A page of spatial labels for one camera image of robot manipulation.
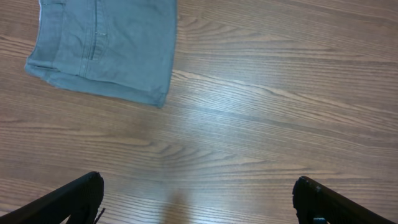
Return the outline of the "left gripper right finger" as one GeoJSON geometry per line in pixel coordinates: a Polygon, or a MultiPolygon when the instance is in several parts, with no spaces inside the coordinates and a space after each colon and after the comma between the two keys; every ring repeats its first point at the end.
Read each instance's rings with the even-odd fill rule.
{"type": "Polygon", "coordinates": [[[296,181],[292,195],[300,224],[394,224],[306,176],[296,181]]]}

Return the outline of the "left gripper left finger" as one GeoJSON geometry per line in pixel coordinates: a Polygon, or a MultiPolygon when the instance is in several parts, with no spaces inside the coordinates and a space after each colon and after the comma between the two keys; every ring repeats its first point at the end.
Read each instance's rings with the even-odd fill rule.
{"type": "Polygon", "coordinates": [[[6,224],[96,224],[104,210],[104,180],[99,172],[89,172],[33,202],[1,217],[6,224]]]}

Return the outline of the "grey shorts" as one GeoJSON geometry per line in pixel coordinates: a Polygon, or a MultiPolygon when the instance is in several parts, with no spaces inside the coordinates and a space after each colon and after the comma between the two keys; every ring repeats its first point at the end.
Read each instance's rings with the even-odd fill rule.
{"type": "Polygon", "coordinates": [[[177,38],[176,0],[40,0],[27,73],[66,90],[162,107],[177,38]]]}

